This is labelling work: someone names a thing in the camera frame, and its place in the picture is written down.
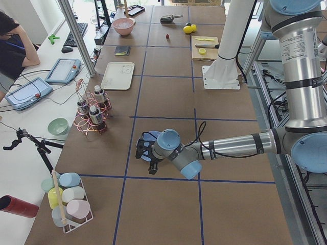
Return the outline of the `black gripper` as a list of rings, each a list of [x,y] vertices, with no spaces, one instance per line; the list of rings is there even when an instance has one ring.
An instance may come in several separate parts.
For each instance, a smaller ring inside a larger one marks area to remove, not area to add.
[[[159,135],[160,132],[145,132],[143,134],[143,139],[139,139],[136,144],[135,158],[140,159],[142,157],[143,160],[150,162],[148,173],[151,175],[157,173],[157,161],[151,161],[151,147],[155,143]]]

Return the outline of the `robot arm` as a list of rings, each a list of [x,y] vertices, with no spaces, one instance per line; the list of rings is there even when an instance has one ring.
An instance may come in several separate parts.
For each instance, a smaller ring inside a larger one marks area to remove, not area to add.
[[[149,161],[149,173],[169,159],[187,179],[202,169],[201,160],[247,158],[272,152],[290,155],[312,173],[326,172],[326,108],[316,28],[323,18],[320,1],[269,1],[262,27],[279,40],[286,85],[289,121],[263,133],[182,144],[172,129],[152,140],[141,136],[136,158]]]

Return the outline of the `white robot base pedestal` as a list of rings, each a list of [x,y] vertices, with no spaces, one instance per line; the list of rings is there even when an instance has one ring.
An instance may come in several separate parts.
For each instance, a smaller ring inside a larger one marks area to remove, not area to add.
[[[218,56],[211,66],[203,66],[205,89],[240,89],[236,60],[255,6],[254,0],[230,2]]]

